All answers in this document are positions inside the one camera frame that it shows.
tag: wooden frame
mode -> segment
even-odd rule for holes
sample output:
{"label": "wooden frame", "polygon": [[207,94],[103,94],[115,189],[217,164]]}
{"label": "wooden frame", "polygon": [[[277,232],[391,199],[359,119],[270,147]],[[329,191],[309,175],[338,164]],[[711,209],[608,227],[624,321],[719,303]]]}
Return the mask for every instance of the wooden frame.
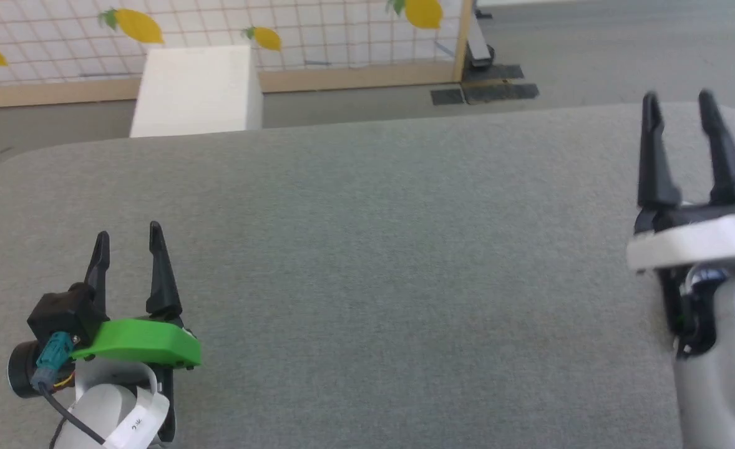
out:
{"label": "wooden frame", "polygon": [[[370,65],[362,69],[262,72],[260,73],[262,91],[265,93],[296,92],[461,82],[467,53],[470,14],[473,14],[472,6],[472,0],[462,0],[459,38],[453,63],[430,62]],[[0,107],[132,100],[137,98],[139,88],[140,79],[12,85],[0,87]]]}

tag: black cable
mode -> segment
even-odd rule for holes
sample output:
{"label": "black cable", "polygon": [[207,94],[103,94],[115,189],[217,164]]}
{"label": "black cable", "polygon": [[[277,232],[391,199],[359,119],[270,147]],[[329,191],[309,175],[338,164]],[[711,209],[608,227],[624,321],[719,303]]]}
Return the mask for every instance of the black cable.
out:
{"label": "black cable", "polygon": [[60,431],[62,431],[62,426],[66,424],[66,421],[68,420],[66,420],[65,418],[62,418],[62,420],[60,420],[60,424],[57,424],[57,430],[54,431],[54,435],[52,435],[51,437],[51,441],[49,443],[49,449],[54,449],[54,445],[57,444],[57,438],[60,437]]}
{"label": "black cable", "polygon": [[47,401],[49,401],[51,406],[54,407],[54,410],[59,412],[59,414],[62,415],[63,418],[68,420],[69,423],[74,424],[74,426],[76,426],[76,428],[80,431],[85,432],[88,437],[93,438],[93,441],[96,441],[96,443],[99,443],[102,446],[104,445],[104,438],[100,437],[100,435],[96,432],[93,432],[93,429],[88,427],[85,423],[82,423],[79,418],[71,415],[71,412],[68,412],[66,408],[63,407],[62,404],[59,403],[59,401],[57,401],[53,395],[51,395],[48,387],[46,387],[46,384],[40,382],[39,384],[37,384],[37,389],[40,390],[40,394],[43,395],[43,397],[46,398]]}

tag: teal connector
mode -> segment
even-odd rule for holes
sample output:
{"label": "teal connector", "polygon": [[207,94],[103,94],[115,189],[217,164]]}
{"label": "teal connector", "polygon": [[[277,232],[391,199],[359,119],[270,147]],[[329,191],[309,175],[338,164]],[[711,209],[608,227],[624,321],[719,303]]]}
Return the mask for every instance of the teal connector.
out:
{"label": "teal connector", "polygon": [[39,384],[45,384],[49,390],[57,380],[60,368],[71,357],[74,351],[74,342],[68,332],[55,332],[43,347],[43,351],[37,358],[37,370],[32,375],[30,383],[34,389],[39,389]]}

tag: gray table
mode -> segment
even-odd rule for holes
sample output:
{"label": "gray table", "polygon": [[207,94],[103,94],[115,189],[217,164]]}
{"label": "gray table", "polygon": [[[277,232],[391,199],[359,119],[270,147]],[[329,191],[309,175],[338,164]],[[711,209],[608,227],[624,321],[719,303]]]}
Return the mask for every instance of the gray table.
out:
{"label": "gray table", "polygon": [[[106,229],[108,313],[143,313],[150,220],[204,350],[177,375],[179,447],[679,447],[658,288],[624,261],[639,109],[14,157],[0,165],[0,449],[44,447],[57,423],[6,385],[31,307],[82,277]],[[696,106],[664,113],[676,179],[702,199]]]}

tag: white foam block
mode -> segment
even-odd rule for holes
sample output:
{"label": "white foam block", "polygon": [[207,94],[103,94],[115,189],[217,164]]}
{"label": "white foam block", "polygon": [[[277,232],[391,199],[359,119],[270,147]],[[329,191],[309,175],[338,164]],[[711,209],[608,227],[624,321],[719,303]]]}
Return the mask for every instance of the white foam block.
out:
{"label": "white foam block", "polygon": [[262,88],[249,46],[148,52],[130,137],[261,127]]}

